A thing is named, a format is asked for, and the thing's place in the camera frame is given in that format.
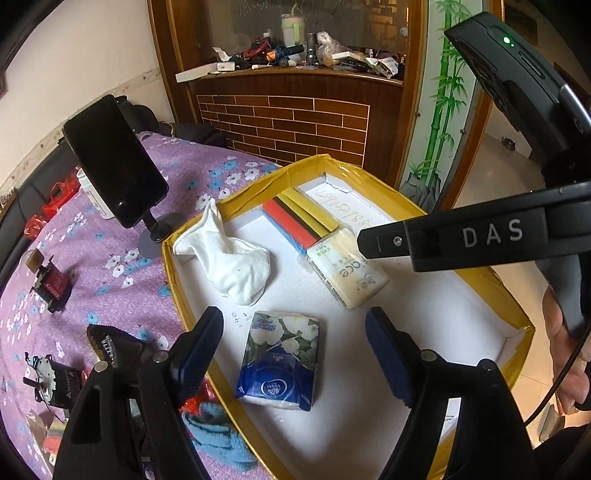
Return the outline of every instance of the blue towel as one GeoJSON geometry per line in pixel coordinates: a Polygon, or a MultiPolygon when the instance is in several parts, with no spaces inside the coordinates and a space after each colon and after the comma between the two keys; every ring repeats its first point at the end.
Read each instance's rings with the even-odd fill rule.
{"type": "Polygon", "coordinates": [[[199,405],[199,416],[185,411],[182,417],[196,449],[239,472],[248,472],[257,466],[256,457],[221,405],[203,402],[199,405]]]}

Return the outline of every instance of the cable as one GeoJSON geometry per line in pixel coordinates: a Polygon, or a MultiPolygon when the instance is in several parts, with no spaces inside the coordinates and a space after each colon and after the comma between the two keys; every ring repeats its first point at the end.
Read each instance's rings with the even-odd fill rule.
{"type": "Polygon", "coordinates": [[[556,391],[558,390],[558,387],[562,383],[562,380],[564,380],[564,377],[566,377],[566,375],[569,373],[570,368],[573,366],[575,360],[579,356],[579,353],[581,353],[581,350],[583,349],[583,346],[585,345],[585,342],[587,341],[587,337],[589,336],[589,333],[591,333],[591,321],[587,322],[587,326],[585,327],[585,332],[584,332],[583,336],[579,339],[579,343],[577,344],[576,348],[573,350],[573,353],[570,354],[569,361],[566,362],[564,368],[559,373],[559,375],[556,377],[556,380],[554,380],[554,384],[548,390],[548,393],[546,394],[544,399],[540,402],[540,405],[538,405],[538,408],[536,408],[534,410],[534,412],[530,415],[530,417],[524,422],[524,426],[527,427],[531,422],[533,422],[535,420],[535,418],[540,413],[542,413],[546,404],[550,401],[552,396],[556,393],[556,391]]]}

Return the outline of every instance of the human hand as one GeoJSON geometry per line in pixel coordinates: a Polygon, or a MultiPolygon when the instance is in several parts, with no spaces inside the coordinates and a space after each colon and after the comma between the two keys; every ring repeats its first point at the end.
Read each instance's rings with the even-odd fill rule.
{"type": "MultiPolygon", "coordinates": [[[[577,346],[578,340],[569,335],[563,323],[562,310],[560,310],[558,301],[550,287],[542,299],[542,312],[544,313],[546,335],[550,339],[550,355],[552,356],[554,378],[556,378],[577,346]]],[[[585,368],[589,361],[591,361],[591,336],[585,342],[579,357],[558,388],[558,398],[566,413],[573,408],[575,402],[583,403],[589,394],[589,377],[585,374],[585,368]]]]}

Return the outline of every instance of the phone stand base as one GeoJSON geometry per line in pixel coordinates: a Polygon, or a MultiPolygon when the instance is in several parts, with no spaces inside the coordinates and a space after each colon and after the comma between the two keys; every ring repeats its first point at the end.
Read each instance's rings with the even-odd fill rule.
{"type": "Polygon", "coordinates": [[[162,256],[162,242],[176,229],[181,227],[185,221],[185,217],[177,212],[166,213],[165,215],[158,217],[158,230],[162,231],[163,229],[168,229],[168,234],[163,238],[162,235],[159,235],[158,240],[152,240],[151,237],[153,236],[152,232],[154,232],[154,228],[152,228],[152,232],[148,229],[144,230],[138,241],[139,254],[145,258],[160,258],[162,256]]]}

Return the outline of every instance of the blue tissue pack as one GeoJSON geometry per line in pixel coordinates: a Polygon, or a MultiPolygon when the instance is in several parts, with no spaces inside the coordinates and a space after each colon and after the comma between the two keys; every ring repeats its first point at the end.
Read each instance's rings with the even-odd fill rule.
{"type": "Polygon", "coordinates": [[[236,397],[309,411],[314,399],[320,322],[293,313],[255,312],[236,397]]]}

